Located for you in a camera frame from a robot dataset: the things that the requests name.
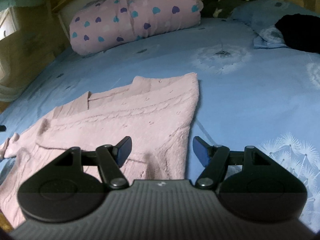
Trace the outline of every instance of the bed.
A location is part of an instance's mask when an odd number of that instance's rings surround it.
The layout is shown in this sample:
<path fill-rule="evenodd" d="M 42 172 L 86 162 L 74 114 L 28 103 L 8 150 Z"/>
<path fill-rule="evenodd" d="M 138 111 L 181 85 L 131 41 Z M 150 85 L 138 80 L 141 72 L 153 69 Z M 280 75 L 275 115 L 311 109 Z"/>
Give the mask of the bed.
<path fill-rule="evenodd" d="M 129 85 L 137 75 L 167 78 L 196 72 L 200 98 L 189 139 L 200 136 L 235 151 L 247 145 L 260 148 L 304 182 L 308 200 L 300 220 L 317 232 L 320 56 L 290 48 L 255 49 L 257 36 L 232 18 L 202 18 L 199 26 L 93 55 L 80 56 L 69 47 L 0 115 L 7 127 L 0 142 L 87 91 Z M 1 163 L 9 170 L 13 162 Z M 232 167 L 229 174 L 240 169 Z M 202 170 L 189 140 L 185 177 L 194 183 Z"/>

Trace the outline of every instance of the black cloth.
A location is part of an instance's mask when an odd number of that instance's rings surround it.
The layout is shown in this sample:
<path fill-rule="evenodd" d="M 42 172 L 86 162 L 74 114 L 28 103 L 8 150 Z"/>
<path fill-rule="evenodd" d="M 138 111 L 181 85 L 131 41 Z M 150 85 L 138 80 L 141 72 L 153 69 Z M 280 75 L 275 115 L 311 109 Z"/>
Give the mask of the black cloth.
<path fill-rule="evenodd" d="M 275 27 L 285 44 L 297 50 L 320 53 L 320 18 L 313 15 L 285 15 Z"/>

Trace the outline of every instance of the dandelion print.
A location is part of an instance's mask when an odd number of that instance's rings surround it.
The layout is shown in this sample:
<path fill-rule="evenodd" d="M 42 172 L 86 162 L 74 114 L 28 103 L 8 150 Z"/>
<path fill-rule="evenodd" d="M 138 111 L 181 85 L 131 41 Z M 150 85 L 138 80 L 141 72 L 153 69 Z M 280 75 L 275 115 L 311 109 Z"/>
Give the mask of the dandelion print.
<path fill-rule="evenodd" d="M 320 64 L 308 63 L 306 69 L 311 83 L 320 90 Z"/>
<path fill-rule="evenodd" d="M 229 74 L 244 66 L 251 58 L 246 48 L 220 45 L 199 48 L 192 56 L 193 65 L 212 74 Z"/>
<path fill-rule="evenodd" d="M 267 140 L 258 148 L 306 186 L 308 200 L 299 219 L 314 232 L 319 231 L 320 157 L 316 148 L 310 142 L 298 140 L 292 133 Z"/>

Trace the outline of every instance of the screw head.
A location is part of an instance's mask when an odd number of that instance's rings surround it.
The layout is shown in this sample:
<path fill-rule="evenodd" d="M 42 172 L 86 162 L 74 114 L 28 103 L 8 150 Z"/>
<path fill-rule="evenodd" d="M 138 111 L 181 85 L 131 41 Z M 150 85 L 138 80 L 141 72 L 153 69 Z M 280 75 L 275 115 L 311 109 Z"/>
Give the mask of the screw head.
<path fill-rule="evenodd" d="M 114 187 L 123 187 L 127 183 L 127 181 L 123 178 L 116 178 L 111 180 L 110 183 Z"/>
<path fill-rule="evenodd" d="M 213 180 L 210 178 L 201 178 L 197 180 L 197 183 L 201 187 L 210 187 L 213 185 Z"/>

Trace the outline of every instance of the window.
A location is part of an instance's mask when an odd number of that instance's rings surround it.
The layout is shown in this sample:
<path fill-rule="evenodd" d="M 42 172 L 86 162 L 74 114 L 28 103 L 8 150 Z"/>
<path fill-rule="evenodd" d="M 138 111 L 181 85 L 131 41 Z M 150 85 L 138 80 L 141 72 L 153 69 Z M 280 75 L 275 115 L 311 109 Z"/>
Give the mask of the window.
<path fill-rule="evenodd" d="M 0 40 L 16 31 L 10 8 L 0 12 Z"/>

